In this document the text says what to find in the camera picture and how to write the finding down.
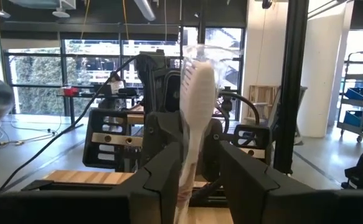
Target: white toothbrush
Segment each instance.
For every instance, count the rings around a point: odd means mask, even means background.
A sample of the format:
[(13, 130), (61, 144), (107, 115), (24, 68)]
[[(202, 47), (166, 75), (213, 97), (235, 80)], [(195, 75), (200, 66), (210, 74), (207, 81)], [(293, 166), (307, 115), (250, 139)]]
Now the white toothbrush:
[(174, 223), (187, 221), (199, 151), (217, 99), (214, 69), (209, 62), (186, 65), (180, 89), (180, 111), (189, 130), (188, 153), (182, 167)]

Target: blue plastic bin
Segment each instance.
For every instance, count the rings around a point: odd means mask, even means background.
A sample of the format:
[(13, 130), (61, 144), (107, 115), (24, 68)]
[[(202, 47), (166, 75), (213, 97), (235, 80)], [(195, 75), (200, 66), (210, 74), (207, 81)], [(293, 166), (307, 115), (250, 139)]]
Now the blue plastic bin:
[(363, 88), (348, 88), (345, 96), (351, 100), (363, 100)]
[(361, 116), (363, 111), (346, 111), (346, 115), (344, 117), (344, 123), (350, 124), (356, 127), (360, 126)]

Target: metal cart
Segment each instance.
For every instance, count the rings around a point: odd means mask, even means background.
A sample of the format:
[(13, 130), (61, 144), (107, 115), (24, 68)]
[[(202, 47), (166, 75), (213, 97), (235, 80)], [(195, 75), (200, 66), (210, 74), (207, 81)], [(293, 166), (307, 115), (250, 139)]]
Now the metal cart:
[[(346, 73), (342, 80), (341, 104), (337, 117), (337, 127), (358, 134), (357, 142), (363, 138), (363, 52), (349, 54)], [(351, 105), (352, 110), (343, 111), (343, 106)]]

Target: gray floor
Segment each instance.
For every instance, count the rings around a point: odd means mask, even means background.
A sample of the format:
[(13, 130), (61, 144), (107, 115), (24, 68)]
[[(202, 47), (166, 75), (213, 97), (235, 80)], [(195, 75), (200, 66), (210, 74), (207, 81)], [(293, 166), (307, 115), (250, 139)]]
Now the gray floor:
[[(57, 129), (59, 126), (58, 117), (17, 116), (16, 119), (13, 124), (23, 128)], [(68, 120), (64, 118), (62, 120), (61, 129), (64, 129), (68, 126)], [(4, 118), (1, 128), (12, 141), (44, 134), (38, 131), (15, 129), (10, 121), (11, 118)], [(10, 190), (19, 190), (33, 180), (40, 179), (57, 169), (104, 170), (85, 167), (82, 164), (85, 131), (86, 125), (59, 138), (13, 178)], [(341, 139), (340, 130), (335, 128), (330, 130), (324, 139), (304, 138), (304, 145), (295, 147), (293, 178), (315, 189), (339, 189), (340, 182), (346, 180), (344, 169), (354, 166), (363, 152), (363, 141), (361, 144), (356, 143), (356, 137), (355, 134), (345, 132)], [(1, 141), (7, 141), (6, 138), (4, 135)], [(13, 170), (30, 159), (48, 141), (50, 139), (21, 146), (11, 144), (0, 148), (0, 186)]]

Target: red object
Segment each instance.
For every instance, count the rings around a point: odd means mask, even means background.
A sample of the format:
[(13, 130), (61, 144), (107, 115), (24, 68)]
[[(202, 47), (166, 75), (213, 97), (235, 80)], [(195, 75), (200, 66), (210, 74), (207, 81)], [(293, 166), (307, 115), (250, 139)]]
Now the red object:
[(66, 87), (63, 88), (64, 90), (64, 96), (74, 96), (77, 93), (77, 88), (75, 87)]

